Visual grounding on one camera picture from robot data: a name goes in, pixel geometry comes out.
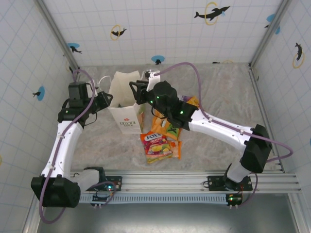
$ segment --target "metal pole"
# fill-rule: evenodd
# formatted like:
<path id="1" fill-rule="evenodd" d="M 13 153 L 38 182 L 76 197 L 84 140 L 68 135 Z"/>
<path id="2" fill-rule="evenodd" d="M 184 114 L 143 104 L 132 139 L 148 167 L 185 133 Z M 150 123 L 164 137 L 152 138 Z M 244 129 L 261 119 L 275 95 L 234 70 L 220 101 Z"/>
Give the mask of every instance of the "metal pole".
<path id="1" fill-rule="evenodd" d="M 268 31 L 266 32 L 263 39 L 261 40 L 259 47 L 257 48 L 256 53 L 255 53 L 254 57 L 252 58 L 252 61 L 250 63 L 251 68 L 255 67 L 260 56 L 262 55 L 263 51 L 267 47 L 271 37 L 273 36 L 275 31 L 277 30 L 277 28 L 280 24 L 280 21 L 282 20 L 284 14 L 285 14 L 287 8 L 289 7 L 289 5 L 291 4 L 291 2 L 292 2 L 292 0 L 282 0 L 278 10 L 276 11 L 276 15 L 275 15 L 274 19 L 272 20 L 271 24 L 268 27 Z"/>
<path id="2" fill-rule="evenodd" d="M 78 64 L 76 60 L 74 59 L 72 53 L 70 52 L 67 43 L 65 42 L 61 32 L 59 31 L 57 25 L 55 24 L 49 10 L 47 9 L 45 3 L 43 0 L 35 0 L 35 4 L 40 10 L 43 18 L 45 19 L 46 23 L 50 27 L 53 35 L 55 36 L 59 46 L 62 48 L 62 51 L 64 52 L 64 56 L 67 58 L 70 67 L 75 70 L 78 69 Z"/>

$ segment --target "grid pattern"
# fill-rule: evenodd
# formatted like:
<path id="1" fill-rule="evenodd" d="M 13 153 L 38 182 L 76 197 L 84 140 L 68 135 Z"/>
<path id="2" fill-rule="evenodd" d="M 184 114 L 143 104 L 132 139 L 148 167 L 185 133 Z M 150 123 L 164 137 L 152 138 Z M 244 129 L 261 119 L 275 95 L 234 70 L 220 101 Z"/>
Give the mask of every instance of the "grid pattern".
<path id="1" fill-rule="evenodd" d="M 163 55 L 166 64 L 250 62 L 281 0 L 217 0 L 230 6 L 208 26 L 209 0 L 45 0 L 67 42 L 78 43 L 73 55 L 80 66 L 151 64 Z M 207 14 L 216 6 L 210 4 Z M 118 39 L 111 30 L 126 31 Z"/>
<path id="2" fill-rule="evenodd" d="M 311 1 L 293 1 L 280 26 L 258 63 L 259 89 L 274 136 L 294 149 L 284 167 L 297 173 L 311 212 Z M 293 67 L 296 43 L 304 53 L 300 68 Z"/>
<path id="3" fill-rule="evenodd" d="M 0 232 L 21 232 L 68 97 L 66 59 L 33 0 L 0 1 Z M 45 87 L 42 101 L 33 97 Z"/>

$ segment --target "white paper bag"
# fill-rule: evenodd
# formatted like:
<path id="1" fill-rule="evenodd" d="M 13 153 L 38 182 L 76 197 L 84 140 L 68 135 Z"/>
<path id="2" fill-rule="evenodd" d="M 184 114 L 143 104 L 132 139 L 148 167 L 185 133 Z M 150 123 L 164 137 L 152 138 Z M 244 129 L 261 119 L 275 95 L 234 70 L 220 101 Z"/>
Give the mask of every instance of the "white paper bag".
<path id="1" fill-rule="evenodd" d="M 108 109 L 122 133 L 142 133 L 145 105 L 136 104 L 129 84 L 139 79 L 138 71 L 128 74 L 117 71 L 111 82 L 109 94 L 113 99 Z"/>

